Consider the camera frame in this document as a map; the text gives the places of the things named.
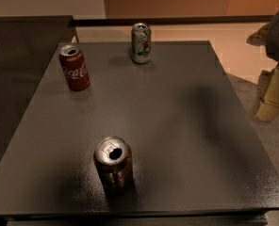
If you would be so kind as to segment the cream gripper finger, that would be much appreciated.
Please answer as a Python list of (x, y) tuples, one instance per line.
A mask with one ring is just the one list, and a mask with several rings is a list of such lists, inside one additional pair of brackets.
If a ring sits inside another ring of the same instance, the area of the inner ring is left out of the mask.
[(266, 46), (268, 32), (269, 32), (269, 25), (264, 24), (257, 31), (251, 34), (246, 40), (246, 42), (253, 46)]
[(273, 121), (279, 115), (279, 63), (259, 75), (252, 112), (260, 121)]

